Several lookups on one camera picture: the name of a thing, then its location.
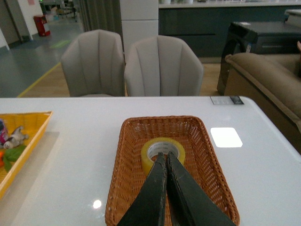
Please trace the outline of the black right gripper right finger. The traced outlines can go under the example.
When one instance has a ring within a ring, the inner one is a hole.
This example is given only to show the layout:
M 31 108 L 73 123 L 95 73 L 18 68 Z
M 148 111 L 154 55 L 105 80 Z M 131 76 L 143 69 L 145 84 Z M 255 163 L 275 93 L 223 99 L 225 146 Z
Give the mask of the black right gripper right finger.
M 169 152 L 167 196 L 174 226 L 233 226 L 231 219 L 214 204 L 176 156 Z

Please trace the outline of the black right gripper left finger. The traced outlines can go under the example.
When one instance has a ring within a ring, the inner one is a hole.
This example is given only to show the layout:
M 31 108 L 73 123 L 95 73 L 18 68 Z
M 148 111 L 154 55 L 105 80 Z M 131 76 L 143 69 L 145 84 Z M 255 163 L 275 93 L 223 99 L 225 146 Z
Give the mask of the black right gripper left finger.
M 136 199 L 119 226 L 163 226 L 165 223 L 167 168 L 159 153 Z

